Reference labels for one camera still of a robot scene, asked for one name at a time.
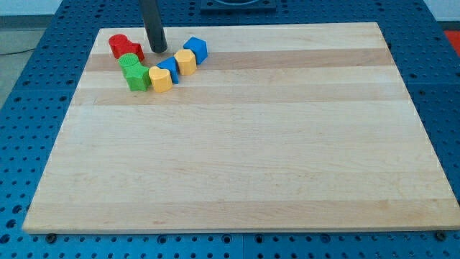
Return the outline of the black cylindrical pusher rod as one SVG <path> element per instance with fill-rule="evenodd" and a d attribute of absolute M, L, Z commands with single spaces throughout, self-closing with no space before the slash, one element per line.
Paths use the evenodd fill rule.
<path fill-rule="evenodd" d="M 152 52 L 165 52 L 167 49 L 167 40 L 157 0 L 139 0 L 139 10 L 141 11 L 144 28 Z"/>

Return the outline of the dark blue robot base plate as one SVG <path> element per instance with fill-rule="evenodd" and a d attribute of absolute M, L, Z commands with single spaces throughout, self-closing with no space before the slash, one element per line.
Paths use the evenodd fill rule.
<path fill-rule="evenodd" d="M 207 11 L 272 11 L 277 0 L 199 0 L 200 10 Z"/>

